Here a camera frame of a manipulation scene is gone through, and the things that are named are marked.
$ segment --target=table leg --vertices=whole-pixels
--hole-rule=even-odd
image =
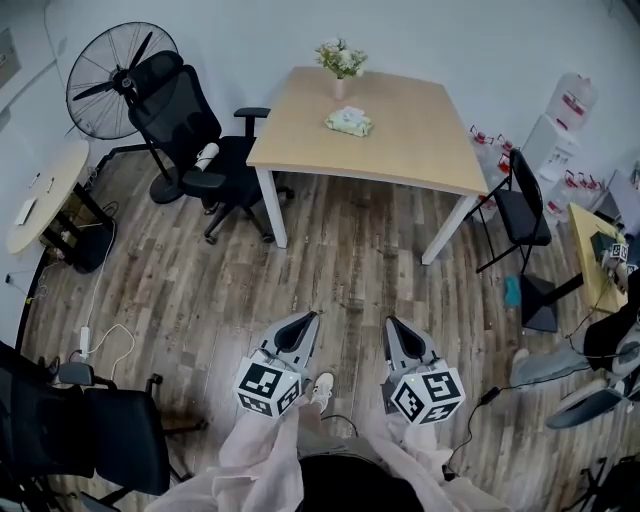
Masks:
[[[73,187],[73,192],[78,196],[80,201],[82,201],[85,206],[89,208],[89,211],[91,211],[91,213],[95,215],[96,219],[98,219],[99,222],[104,224],[105,227],[111,228],[111,226],[114,224],[113,219],[106,213],[104,213],[104,210],[100,208],[100,206],[98,206],[98,203],[93,200],[93,198],[89,195],[89,192],[87,192],[82,185],[76,183],[76,186]]]
[[[287,247],[287,232],[284,229],[284,221],[282,220],[282,212],[280,211],[280,202],[278,201],[278,193],[276,185],[273,181],[273,173],[269,169],[257,169],[258,182],[264,204],[267,207],[271,229],[276,238],[276,245],[281,249]]]
[[[435,238],[431,241],[429,247],[427,247],[427,250],[422,255],[423,265],[430,265],[433,260],[436,259],[438,253],[442,250],[444,244],[449,241],[454,231],[458,229],[458,226],[464,220],[465,216],[473,206],[473,203],[476,202],[476,199],[478,199],[478,196],[475,195],[460,196],[460,199],[458,199],[458,202],[453,207],[453,210],[440,228],[440,231],[438,231]]]

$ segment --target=fan blade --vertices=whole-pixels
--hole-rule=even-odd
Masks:
[[[149,32],[147,34],[147,37],[144,38],[144,40],[142,41],[142,44],[140,45],[140,48],[138,48],[138,51],[133,56],[133,59],[131,59],[131,64],[129,65],[129,69],[133,69],[136,67],[136,65],[138,64],[138,61],[142,58],[142,54],[147,49],[147,45],[149,44],[149,41],[151,41],[152,35],[153,35],[153,32]]]
[[[104,82],[103,84],[94,85],[93,87],[89,87],[85,91],[82,91],[80,94],[77,94],[73,97],[73,101],[81,100],[83,98],[88,98],[89,96],[93,96],[94,94],[98,94],[99,92],[108,91],[113,89],[113,81]]]

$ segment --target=cable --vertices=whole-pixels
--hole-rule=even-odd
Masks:
[[[109,242],[109,247],[107,248],[107,252],[104,255],[104,261],[100,266],[100,274],[98,274],[98,280],[96,281],[96,286],[93,289],[93,296],[91,297],[91,306],[89,307],[89,314],[87,315],[87,321],[85,322],[85,326],[89,327],[89,321],[91,320],[91,314],[93,313],[93,306],[96,301],[96,293],[98,292],[98,287],[100,286],[100,280],[102,279],[102,274],[104,273],[104,266],[107,263],[107,256],[109,252],[111,252],[111,247],[113,246],[113,242],[116,239],[116,230],[115,228],[111,232],[111,242]]]
[[[125,357],[127,357],[129,354],[131,354],[131,352],[133,352],[133,349],[136,347],[136,339],[133,337],[133,334],[131,334],[131,331],[129,331],[129,329],[127,329],[124,325],[122,324],[116,324],[113,327],[111,327],[111,329],[109,329],[107,332],[104,333],[104,336],[102,337],[102,339],[100,340],[100,343],[98,343],[98,345],[96,346],[96,348],[89,350],[87,352],[87,355],[89,354],[93,354],[94,352],[96,352],[104,343],[104,340],[107,339],[107,336],[109,336],[109,334],[116,328],[116,327],[120,327],[121,329],[124,329],[124,331],[129,335],[129,337],[131,338],[131,348],[129,348],[129,351],[120,356],[118,359],[116,359],[116,362],[113,363],[113,368],[111,369],[111,380],[113,380],[113,377],[116,374],[116,366],[118,365],[118,363],[120,361],[122,361]]]
[[[98,279],[97,279],[97,281],[96,281],[96,286],[95,286],[95,287],[94,287],[94,289],[93,289],[93,295],[92,295],[92,297],[91,297],[91,306],[89,307],[89,314],[87,315],[87,322],[85,323],[85,326],[86,326],[86,327],[89,327],[89,322],[91,321],[91,314],[93,313],[93,307],[94,307],[94,305],[95,305],[96,294],[97,294],[97,292],[98,292],[98,288],[99,288],[99,286],[100,286],[100,281],[101,281],[101,279],[102,279],[102,275],[104,274],[104,267],[105,267],[105,264],[107,263],[107,255],[109,254],[109,252],[111,252],[111,248],[112,248],[112,246],[113,246],[113,242],[114,242],[114,240],[115,240],[115,237],[116,237],[116,230],[114,229],[114,230],[113,230],[113,232],[112,232],[112,234],[111,234],[111,242],[109,243],[109,247],[107,248],[107,252],[106,252],[106,254],[105,254],[104,261],[102,262],[102,266],[100,267],[100,274],[98,274]],[[124,331],[129,335],[129,337],[131,338],[131,348],[129,348],[129,351],[128,351],[126,354],[124,354],[124,355],[120,356],[118,359],[116,359],[116,362],[115,362],[115,363],[113,363],[113,368],[111,369],[111,380],[113,380],[113,378],[114,378],[114,376],[115,376],[115,373],[116,373],[116,366],[118,365],[118,363],[119,363],[120,361],[122,361],[125,357],[127,357],[129,354],[131,354],[131,352],[133,352],[133,349],[134,349],[134,348],[135,348],[135,346],[136,346],[136,339],[135,339],[135,337],[133,336],[133,334],[131,334],[131,332],[129,331],[129,329],[127,329],[127,328],[126,328],[124,325],[122,325],[122,324],[116,324],[116,325],[114,325],[114,326],[113,326],[113,327],[111,327],[111,328],[110,328],[106,333],[104,333],[104,336],[103,336],[103,337],[102,337],[102,339],[100,340],[100,343],[98,343],[98,345],[97,345],[95,348],[93,348],[93,349],[91,349],[91,350],[87,351],[87,355],[89,355],[89,354],[93,354],[94,352],[96,352],[96,351],[97,351],[97,350],[102,346],[102,344],[104,343],[104,340],[106,340],[106,339],[107,339],[107,336],[109,336],[109,334],[110,334],[110,333],[111,333],[111,332],[112,332],[116,327],[120,327],[120,328],[124,329]],[[69,360],[71,360],[71,357],[73,357],[74,353],[75,353],[75,351],[71,353],[71,355],[69,356]]]
[[[554,380],[564,379],[565,377],[569,377],[570,375],[573,375],[574,373],[583,372],[585,370],[589,370],[589,368],[578,368],[576,370],[570,371],[567,374],[559,375],[558,377],[552,377],[551,379],[544,379],[544,380],[533,380],[531,382],[525,382],[524,384],[518,384],[517,386],[505,386],[503,388],[497,388],[497,387],[491,388],[484,395],[482,395],[482,397],[480,397],[480,400],[478,401],[478,404],[473,408],[473,410],[471,411],[471,414],[469,415],[469,420],[467,421],[467,431],[469,432],[468,439],[466,441],[464,441],[463,443],[459,444],[458,446],[456,446],[456,448],[451,453],[451,456],[449,457],[449,460],[443,466],[443,470],[444,469],[449,469],[449,471],[451,471],[451,473],[453,473],[455,476],[458,476],[458,473],[456,473],[453,470],[453,468],[451,467],[451,460],[453,459],[453,456],[458,452],[458,450],[460,450],[463,446],[468,445],[471,442],[471,440],[473,439],[473,432],[471,431],[471,420],[473,419],[473,415],[475,414],[475,412],[480,407],[490,404],[503,391],[508,391],[508,390],[511,390],[511,389],[518,389],[518,388],[522,388],[522,387],[525,387],[525,386],[531,386],[531,385],[534,385],[534,384],[543,384],[545,382],[551,382],[551,381],[554,381]]]
[[[580,329],[580,327],[582,327],[582,325],[591,317],[591,315],[593,315],[594,311],[596,310],[596,308],[598,307],[598,304],[600,303],[600,301],[602,300],[602,297],[604,297],[605,292],[607,291],[607,288],[609,287],[609,284],[611,283],[611,280],[613,279],[613,276],[615,275],[615,272],[618,268],[619,263],[616,265],[616,267],[613,269],[612,274],[607,278],[607,280],[603,283],[602,285],[602,289],[600,290],[600,295],[598,296],[598,300],[596,300],[596,303],[594,304],[594,306],[591,308],[591,311],[589,311],[589,313],[587,314],[587,316],[585,316],[582,321],[578,324],[578,327],[576,327],[573,332],[571,334],[568,334],[567,336],[565,336],[565,339],[569,340],[569,346],[571,347],[571,349],[578,354],[579,356],[582,356],[586,359],[616,359],[618,357],[622,357],[622,356],[626,356],[627,354],[630,354],[631,352],[633,352],[635,349],[630,348],[628,350],[625,350],[624,352],[618,352],[616,354],[604,354],[601,356],[590,356],[585,354],[584,352],[580,352],[576,347],[573,346],[573,340],[571,339],[571,337],[578,332],[578,329]]]
[[[49,295],[49,287],[46,284],[44,284],[45,272],[51,267],[53,267],[54,265],[57,265],[58,263],[60,263],[59,258],[57,261],[51,263],[50,265],[47,265],[46,267],[44,267],[44,269],[42,269],[42,273],[40,274],[40,277],[38,277],[38,287],[36,288],[37,291],[33,297],[29,297],[29,294],[27,292],[25,292],[22,288],[20,288],[17,284],[15,284],[10,279],[6,280],[5,282],[9,286],[13,286],[14,288],[17,288],[18,290],[20,290],[22,294],[27,298],[27,303],[29,304],[35,299],[44,299],[47,295]],[[26,273],[36,272],[36,271],[37,269],[17,270],[15,272],[8,272],[7,277],[10,278],[14,274],[26,274]]]
[[[343,416],[342,414],[331,414],[329,416],[325,416],[324,418],[320,418],[320,421],[324,421],[324,420],[328,420],[331,418],[341,418],[347,422],[349,422],[351,424],[351,426],[353,427],[353,433],[356,435],[356,437],[360,437],[360,434],[358,434],[358,428],[356,427],[355,423],[353,421],[351,421],[349,418],[347,418],[346,416]]]

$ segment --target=black cable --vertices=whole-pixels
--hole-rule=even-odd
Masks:
[[[360,434],[358,434],[358,429],[355,423],[351,421],[349,418],[347,418],[346,416],[343,416],[342,414],[331,414],[329,416],[325,416],[324,418],[320,418],[320,421],[328,420],[330,418],[342,418],[343,420],[348,421],[353,427],[353,432],[356,435],[356,437],[360,437]]]
[[[534,381],[531,381],[531,382],[525,382],[524,384],[518,384],[517,386],[505,386],[503,388],[497,388],[497,387],[491,388],[484,395],[482,395],[482,397],[480,397],[480,400],[478,401],[478,404],[473,408],[473,410],[471,411],[471,414],[469,415],[469,420],[467,421],[467,431],[469,432],[469,438],[465,442],[463,442],[462,444],[459,444],[458,446],[456,446],[456,448],[451,453],[451,457],[449,457],[449,460],[443,466],[443,470],[444,469],[448,469],[455,476],[458,476],[458,473],[456,473],[453,470],[453,468],[451,467],[451,460],[453,459],[453,456],[456,454],[456,452],[458,450],[460,450],[460,448],[462,448],[463,446],[468,445],[471,442],[471,440],[473,439],[473,432],[471,431],[471,420],[473,419],[473,415],[475,414],[475,412],[480,407],[482,407],[484,405],[488,405],[489,403],[491,403],[503,391],[508,391],[508,390],[511,390],[511,389],[518,389],[518,388],[522,388],[522,387],[525,387],[525,386],[532,386],[534,384],[543,384],[545,382],[551,382],[551,381],[558,380],[558,379],[564,379],[565,377],[569,377],[570,375],[573,375],[574,373],[582,372],[582,371],[585,371],[585,370],[589,370],[589,368],[578,368],[576,370],[570,371],[567,374],[559,375],[558,377],[553,377],[551,379],[544,379],[544,380],[534,380]]]
[[[598,297],[598,300],[596,300],[596,303],[594,304],[593,308],[591,308],[591,311],[587,314],[587,316],[585,316],[582,319],[582,321],[578,324],[578,327],[576,327],[571,334],[568,334],[567,336],[565,336],[565,339],[569,340],[569,346],[571,347],[571,349],[576,354],[578,354],[579,356],[582,356],[582,357],[584,357],[586,359],[616,359],[618,357],[626,356],[627,354],[630,354],[631,352],[633,352],[635,350],[635,349],[630,348],[630,349],[628,349],[628,350],[626,350],[624,352],[618,352],[616,354],[604,354],[604,355],[601,355],[601,356],[589,356],[589,355],[585,354],[584,352],[580,352],[576,347],[574,347],[573,346],[573,340],[571,339],[571,337],[576,332],[578,332],[578,329],[580,329],[580,327],[582,327],[582,325],[591,317],[591,315],[593,315],[594,311],[598,307],[598,304],[602,300],[602,297],[604,297],[604,294],[607,291],[607,287],[611,283],[611,280],[613,279],[613,276],[615,275],[615,272],[616,272],[616,270],[618,268],[618,265],[616,265],[616,268],[613,269],[613,274],[610,275],[608,277],[608,279],[602,285],[602,289],[600,290],[600,296]]]

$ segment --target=white cable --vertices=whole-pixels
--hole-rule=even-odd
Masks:
[[[78,229],[80,228],[92,228],[93,226],[102,226],[102,222],[96,222],[95,224],[83,224],[82,226],[76,226]]]
[[[104,333],[104,336],[102,337],[102,339],[100,340],[100,343],[98,343],[96,348],[94,348],[92,350],[89,350],[87,352],[87,355],[88,355],[88,354],[93,354],[95,351],[97,351],[102,346],[102,344],[104,343],[104,340],[107,339],[107,336],[109,336],[111,331],[113,331],[116,327],[121,327],[129,335],[129,337],[131,338],[131,348],[129,349],[129,351],[126,354],[120,356],[118,359],[116,359],[116,362],[113,363],[113,368],[111,369],[111,380],[113,380],[113,377],[116,374],[116,366],[118,365],[118,363],[120,361],[122,361],[125,357],[127,357],[129,354],[131,354],[131,352],[133,352],[133,349],[136,347],[136,339],[133,337],[133,334],[131,334],[131,331],[129,331],[129,329],[127,329],[122,324],[116,324],[111,329],[109,329],[107,332]]]
[[[91,320],[91,313],[93,313],[93,305],[96,301],[96,293],[98,292],[98,287],[100,286],[100,280],[102,279],[102,274],[104,272],[104,266],[107,263],[107,256],[109,256],[109,252],[111,251],[111,247],[113,246],[113,241],[116,239],[116,228],[113,227],[113,231],[111,232],[111,242],[109,242],[109,247],[107,248],[107,252],[104,255],[104,261],[102,262],[102,266],[100,267],[100,274],[98,274],[98,280],[96,281],[96,286],[93,289],[93,297],[91,297],[91,306],[89,308],[89,314],[87,315],[87,321],[85,322],[85,326],[89,327],[89,321]]]
[[[95,300],[96,300],[96,294],[98,292],[98,287],[100,286],[100,281],[102,279],[102,274],[104,273],[104,266],[107,262],[107,256],[109,255],[109,252],[111,251],[111,247],[113,246],[113,241],[115,240],[116,237],[116,230],[115,227],[113,229],[113,232],[111,234],[111,242],[109,243],[109,247],[107,248],[107,252],[104,256],[104,261],[102,262],[102,266],[100,268],[100,274],[98,274],[98,280],[96,281],[96,286],[93,289],[93,296],[91,297],[91,306],[89,308],[89,315],[87,316],[87,322],[86,322],[86,326],[89,327],[89,321],[91,320],[91,314],[93,313],[93,306],[95,304]],[[116,374],[116,366],[118,365],[118,363],[120,361],[122,361],[125,357],[127,357],[129,354],[131,354],[131,352],[133,352],[133,349],[136,346],[136,339],[133,337],[133,334],[131,334],[131,332],[129,331],[129,329],[127,329],[124,325],[122,324],[116,324],[113,327],[111,327],[107,332],[104,333],[104,336],[102,337],[102,339],[100,340],[100,343],[98,343],[98,345],[87,351],[87,355],[89,354],[93,354],[94,352],[96,352],[104,343],[104,340],[107,339],[107,336],[109,336],[109,334],[111,333],[111,331],[113,331],[116,327],[120,327],[122,329],[124,329],[124,331],[129,335],[129,337],[131,338],[131,348],[129,348],[129,351],[120,356],[118,359],[116,359],[116,362],[113,363],[113,368],[111,369],[111,380],[113,380],[115,374]]]
[[[44,267],[44,269],[42,270],[42,274],[40,274],[40,277],[38,278],[38,293],[35,294],[35,296],[33,297],[34,299],[44,299],[47,295],[49,295],[49,287],[44,284],[44,273],[58,263],[60,263],[59,258],[58,261],[55,261],[51,265],[47,265],[46,267]]]

